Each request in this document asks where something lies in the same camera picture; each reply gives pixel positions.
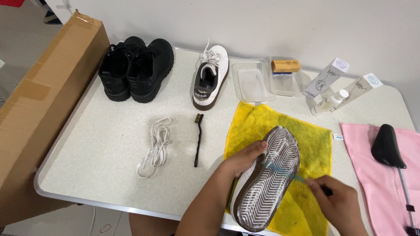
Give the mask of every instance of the cleaning solution bottle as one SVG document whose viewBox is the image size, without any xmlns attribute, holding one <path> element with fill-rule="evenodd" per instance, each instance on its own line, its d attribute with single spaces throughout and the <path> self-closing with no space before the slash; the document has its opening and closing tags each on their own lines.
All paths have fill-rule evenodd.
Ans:
<svg viewBox="0 0 420 236">
<path fill-rule="evenodd" d="M 318 103 L 314 108 L 312 108 L 312 115 L 319 115 L 326 110 L 329 110 L 338 104 L 340 104 L 344 98 L 349 96 L 349 92 L 344 89 L 336 92 L 335 94 L 326 97 L 320 103 Z"/>
</svg>

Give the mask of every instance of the adidas logo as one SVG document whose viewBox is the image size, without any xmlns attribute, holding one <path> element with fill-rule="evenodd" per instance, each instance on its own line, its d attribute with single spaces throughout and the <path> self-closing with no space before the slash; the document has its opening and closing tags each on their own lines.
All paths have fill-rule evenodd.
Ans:
<svg viewBox="0 0 420 236">
<path fill-rule="evenodd" d="M 195 94 L 195 96 L 197 96 L 197 97 L 207 97 L 207 95 L 201 95 L 201 94 L 198 94 L 198 93 L 196 93 L 196 92 L 194 92 L 194 94 Z"/>
</svg>

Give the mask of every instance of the white table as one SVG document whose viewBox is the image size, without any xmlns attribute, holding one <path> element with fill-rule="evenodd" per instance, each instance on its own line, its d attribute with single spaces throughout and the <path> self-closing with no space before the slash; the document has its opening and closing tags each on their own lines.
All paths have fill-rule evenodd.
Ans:
<svg viewBox="0 0 420 236">
<path fill-rule="evenodd" d="M 190 202 L 223 160 L 226 135 L 239 100 L 231 74 L 221 89 L 216 105 L 201 112 L 192 104 L 193 78 L 201 54 L 175 49 L 175 64 L 163 80 L 156 98 L 147 104 L 132 99 L 110 101 L 99 77 L 86 90 L 76 109 L 39 168 L 35 189 L 45 197 L 84 203 L 144 215 L 180 220 Z M 305 71 L 311 79 L 317 73 Z M 331 90 L 337 91 L 352 79 L 340 78 Z M 278 112 L 328 128 L 341 134 L 339 122 L 381 125 L 414 130 L 401 94 L 381 86 L 340 110 L 315 117 L 314 101 L 303 95 L 278 96 L 267 105 Z M 199 166 L 194 168 L 198 128 L 197 113 L 205 114 Z M 150 143 L 150 127 L 160 118 L 172 117 L 172 144 L 168 160 L 149 179 L 136 176 L 136 165 Z M 333 140 L 332 176 L 359 192 L 362 217 L 369 226 L 360 187 L 343 141 Z M 222 228 L 245 231 L 225 214 Z M 278 235 L 270 231 L 261 235 Z M 333 228 L 331 235 L 338 235 Z"/>
</svg>

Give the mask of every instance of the shoe sole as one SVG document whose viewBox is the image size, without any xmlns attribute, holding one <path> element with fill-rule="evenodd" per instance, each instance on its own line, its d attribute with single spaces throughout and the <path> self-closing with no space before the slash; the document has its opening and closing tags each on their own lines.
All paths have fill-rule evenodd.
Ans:
<svg viewBox="0 0 420 236">
<path fill-rule="evenodd" d="M 222 84 L 219 87 L 219 91 L 217 91 L 216 97 L 214 98 L 214 100 L 209 105 L 205 105 L 204 106 L 204 105 L 197 104 L 194 101 L 194 95 L 192 96 L 192 104 L 194 105 L 195 108 L 197 108 L 198 110 L 204 110 L 205 111 L 205 110 L 210 110 L 214 106 L 214 104 L 216 103 L 217 98 L 219 97 L 220 90 L 222 89 L 222 86 L 225 83 L 226 78 L 228 77 L 229 69 L 230 69 L 230 63 L 228 64 L 228 70 L 226 71 L 226 75 L 225 75 L 225 77 L 222 80 Z"/>
<path fill-rule="evenodd" d="M 249 232 L 267 228 L 300 163 L 297 141 L 286 128 L 274 127 L 264 140 L 267 150 L 242 174 L 249 178 L 242 187 L 236 186 L 231 202 L 232 216 Z"/>
<path fill-rule="evenodd" d="M 130 98 L 130 87 L 128 87 L 124 92 L 120 94 L 109 94 L 105 92 L 106 96 L 109 98 L 109 100 L 112 100 L 114 102 L 123 102 Z"/>
<path fill-rule="evenodd" d="M 131 92 L 131 91 L 130 91 L 131 96 L 133 97 L 133 100 L 134 100 L 134 101 L 136 101 L 136 102 L 140 102 L 140 103 L 148 103 L 148 102 L 153 101 L 153 99 L 155 99 L 156 95 L 157 95 L 157 94 L 158 94 L 158 92 L 159 92 L 159 89 L 160 89 L 160 84 L 162 83 L 162 80 L 163 80 L 164 78 L 166 78 L 166 77 L 168 76 L 169 72 L 172 70 L 172 67 L 173 67 L 173 61 L 174 61 L 174 60 L 173 60 L 173 59 L 174 59 L 173 49 L 172 49 L 172 51 L 171 51 L 171 56 L 172 56 L 172 58 L 171 58 L 171 63 L 169 64 L 169 66 L 168 66 L 168 68 L 166 69 L 166 71 L 165 71 L 165 73 L 163 74 L 163 76 L 159 79 L 159 82 L 157 83 L 157 85 L 153 88 L 153 90 L 152 90 L 150 93 L 148 93 L 148 94 L 146 94 L 146 95 L 139 96 L 139 95 L 135 95 L 133 92 Z"/>
</svg>

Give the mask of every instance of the bottle cap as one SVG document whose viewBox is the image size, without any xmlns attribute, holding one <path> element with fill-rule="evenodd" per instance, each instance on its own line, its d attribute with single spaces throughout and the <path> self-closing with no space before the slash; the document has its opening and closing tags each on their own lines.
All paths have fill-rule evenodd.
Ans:
<svg viewBox="0 0 420 236">
<path fill-rule="evenodd" d="M 338 101 L 343 100 L 344 98 L 349 96 L 349 92 L 347 92 L 344 89 L 341 89 L 340 91 L 336 92 L 334 95 L 334 98 L 337 99 Z"/>
</svg>

